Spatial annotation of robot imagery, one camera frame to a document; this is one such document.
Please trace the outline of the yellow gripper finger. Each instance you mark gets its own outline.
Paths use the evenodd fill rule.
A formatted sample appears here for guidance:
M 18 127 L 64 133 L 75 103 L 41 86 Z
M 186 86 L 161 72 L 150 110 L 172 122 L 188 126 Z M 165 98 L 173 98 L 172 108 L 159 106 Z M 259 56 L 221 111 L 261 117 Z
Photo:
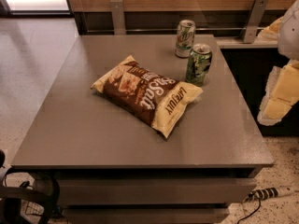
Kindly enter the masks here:
M 298 101 L 299 62 L 289 60 L 282 68 L 274 66 L 270 72 L 257 120 L 262 125 L 273 126 L 281 122 Z
M 282 23 L 282 17 L 273 21 L 269 26 L 265 27 L 258 33 L 257 37 L 263 40 L 278 40 L 278 32 L 280 24 Z

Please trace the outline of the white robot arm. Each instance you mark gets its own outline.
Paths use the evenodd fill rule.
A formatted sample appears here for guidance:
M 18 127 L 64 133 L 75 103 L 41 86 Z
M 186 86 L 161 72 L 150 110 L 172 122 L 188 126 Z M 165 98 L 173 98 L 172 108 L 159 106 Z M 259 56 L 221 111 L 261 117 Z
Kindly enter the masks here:
M 258 37 L 277 41 L 278 53 L 289 59 L 282 68 L 272 68 L 260 104 L 258 122 L 272 126 L 281 122 L 299 101 L 299 0 L 281 18 L 261 30 Z

